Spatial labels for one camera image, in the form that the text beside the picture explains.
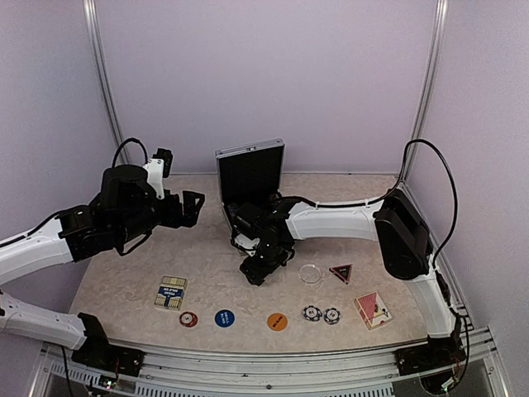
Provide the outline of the aluminium poker chip case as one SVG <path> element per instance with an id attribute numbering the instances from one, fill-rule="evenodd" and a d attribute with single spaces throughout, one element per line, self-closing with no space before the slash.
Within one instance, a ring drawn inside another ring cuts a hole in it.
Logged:
<path id="1" fill-rule="evenodd" d="M 274 138 L 215 151 L 220 201 L 231 230 L 234 224 L 230 226 L 226 214 L 229 203 L 264 207 L 279 192 L 284 149 L 284 141 Z"/>

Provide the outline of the red poker chip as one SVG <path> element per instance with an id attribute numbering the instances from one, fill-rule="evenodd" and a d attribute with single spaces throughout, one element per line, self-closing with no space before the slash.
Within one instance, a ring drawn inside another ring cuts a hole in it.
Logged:
<path id="1" fill-rule="evenodd" d="M 179 316 L 179 322 L 183 327 L 193 328 L 198 323 L 198 316 L 193 312 L 183 312 Z"/>

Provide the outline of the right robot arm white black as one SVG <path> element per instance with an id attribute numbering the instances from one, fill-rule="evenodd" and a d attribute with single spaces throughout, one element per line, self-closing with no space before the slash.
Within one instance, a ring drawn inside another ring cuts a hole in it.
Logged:
<path id="1" fill-rule="evenodd" d="M 427 223 L 395 184 L 378 198 L 319 203 L 301 196 L 281 196 L 268 210 L 245 203 L 234 220 L 232 245 L 247 257 L 241 272 L 252 285 L 294 256 L 294 244 L 311 238 L 353 238 L 379 244 L 384 268 L 409 289 L 427 329 L 427 342 L 400 349 L 401 370 L 468 362 L 468 323 L 453 307 L 450 289 L 437 266 L 443 244 L 433 246 Z"/>

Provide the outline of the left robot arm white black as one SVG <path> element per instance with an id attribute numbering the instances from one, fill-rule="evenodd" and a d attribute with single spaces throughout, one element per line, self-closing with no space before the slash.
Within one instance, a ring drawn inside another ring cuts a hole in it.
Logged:
<path id="1" fill-rule="evenodd" d="M 131 254 L 158 227 L 194 227 L 204 194 L 173 194 L 163 186 L 173 154 L 158 149 L 143 165 L 113 162 L 104 170 L 100 192 L 85 205 L 51 214 L 39 225 L 1 242 L 1 282 L 7 284 L 39 270 L 90 259 L 104 251 Z M 1 294 L 4 332 L 54 343 L 83 354 L 100 368 L 116 351 L 101 323 L 86 313 L 66 314 Z"/>

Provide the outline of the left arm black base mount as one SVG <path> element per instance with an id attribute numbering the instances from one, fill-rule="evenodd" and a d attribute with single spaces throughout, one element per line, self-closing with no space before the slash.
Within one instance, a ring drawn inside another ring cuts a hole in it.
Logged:
<path id="1" fill-rule="evenodd" d="M 73 362 L 115 375 L 138 377 L 145 353 L 141 350 L 111 344 L 103 337 L 88 337 L 83 345 L 73 351 Z"/>

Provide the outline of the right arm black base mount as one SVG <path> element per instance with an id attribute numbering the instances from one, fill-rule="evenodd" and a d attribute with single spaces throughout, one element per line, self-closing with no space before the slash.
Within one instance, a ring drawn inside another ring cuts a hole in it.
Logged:
<path id="1" fill-rule="evenodd" d="M 399 375 L 405 376 L 447 366 L 454 362 L 455 353 L 447 346 L 427 343 L 398 349 L 394 355 Z"/>

